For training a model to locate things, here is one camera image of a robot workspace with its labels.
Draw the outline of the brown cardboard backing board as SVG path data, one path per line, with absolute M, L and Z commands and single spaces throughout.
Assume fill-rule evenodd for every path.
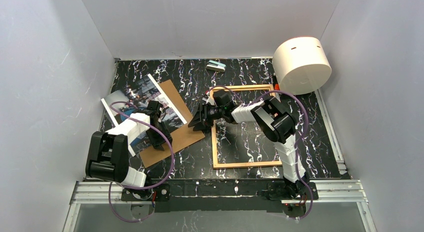
M 192 113 L 188 109 L 186 103 L 180 96 L 172 81 L 167 80 L 165 82 L 160 83 L 159 85 L 161 89 L 165 92 L 166 96 L 168 96 L 171 102 L 176 106 L 177 110 L 186 119 L 186 121 L 191 121 L 191 119 L 193 118 Z M 205 138 L 203 132 L 193 131 L 192 128 L 188 127 L 188 124 L 185 124 L 182 127 L 171 132 L 171 136 L 173 139 L 172 147 L 174 153 L 179 152 L 184 148 Z M 167 145 L 164 146 L 164 151 L 155 150 L 152 146 L 150 146 L 139 153 L 139 157 L 145 167 L 150 167 L 169 156 L 170 150 Z

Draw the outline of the printed street photo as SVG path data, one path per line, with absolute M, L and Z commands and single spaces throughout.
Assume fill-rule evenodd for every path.
M 126 118 L 111 110 L 109 107 L 111 103 L 125 101 L 140 109 L 146 109 L 150 100 L 159 101 L 164 106 L 164 112 L 161 118 L 170 132 L 175 131 L 187 123 L 174 103 L 150 74 L 136 81 L 133 86 L 127 85 L 124 89 L 111 93 L 101 99 L 101 102 L 105 108 L 109 121 L 112 126 L 115 127 Z

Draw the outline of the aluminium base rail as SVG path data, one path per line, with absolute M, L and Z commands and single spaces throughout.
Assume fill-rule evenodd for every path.
M 314 203 L 353 202 L 367 232 L 375 232 L 368 199 L 360 180 L 314 180 L 319 199 Z M 63 227 L 64 232 L 73 232 L 82 204 L 107 204 L 109 182 L 77 182 L 70 199 L 70 207 Z

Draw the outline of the white cylindrical container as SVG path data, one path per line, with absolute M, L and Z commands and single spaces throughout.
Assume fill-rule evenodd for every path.
M 311 36 L 283 42 L 273 54 L 272 66 L 280 90 L 293 95 L 316 91 L 332 74 L 320 40 Z

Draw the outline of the light wooden picture frame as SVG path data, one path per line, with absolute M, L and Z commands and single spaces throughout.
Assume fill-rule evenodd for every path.
M 272 91 L 274 87 L 272 84 L 259 84 L 259 85 L 238 85 L 238 86 L 215 86 L 209 90 L 210 96 L 218 91 L 219 88 L 223 88 L 227 91 L 254 91 L 254 90 L 265 90 Z M 262 161 L 262 162 L 244 162 L 244 163 L 219 163 L 218 159 L 218 147 L 217 147 L 217 130 L 216 123 L 211 128 L 211 141 L 212 141 L 212 159 L 214 169 L 235 169 L 235 168 L 251 168 L 251 167 L 276 167 L 281 166 L 281 161 Z

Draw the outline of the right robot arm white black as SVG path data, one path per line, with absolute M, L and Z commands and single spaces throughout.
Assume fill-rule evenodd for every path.
M 208 100 L 199 103 L 188 125 L 194 131 L 207 131 L 218 119 L 225 119 L 231 124 L 257 123 L 278 151 L 283 168 L 284 193 L 292 198 L 306 195 L 313 200 L 310 177 L 297 151 L 296 119 L 275 97 L 275 94 L 282 93 L 271 90 L 249 104 L 236 104 L 227 91 L 218 90 Z

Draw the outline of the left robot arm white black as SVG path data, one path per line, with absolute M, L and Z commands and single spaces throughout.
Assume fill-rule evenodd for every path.
M 147 176 L 129 165 L 129 149 L 141 133 L 146 133 L 156 150 L 164 151 L 167 143 L 173 156 L 172 137 L 162 120 L 164 106 L 155 100 L 147 108 L 138 107 L 116 127 L 106 132 L 94 132 L 91 136 L 85 174 L 90 178 L 115 182 L 128 189 L 147 190 L 165 182 L 146 186 Z

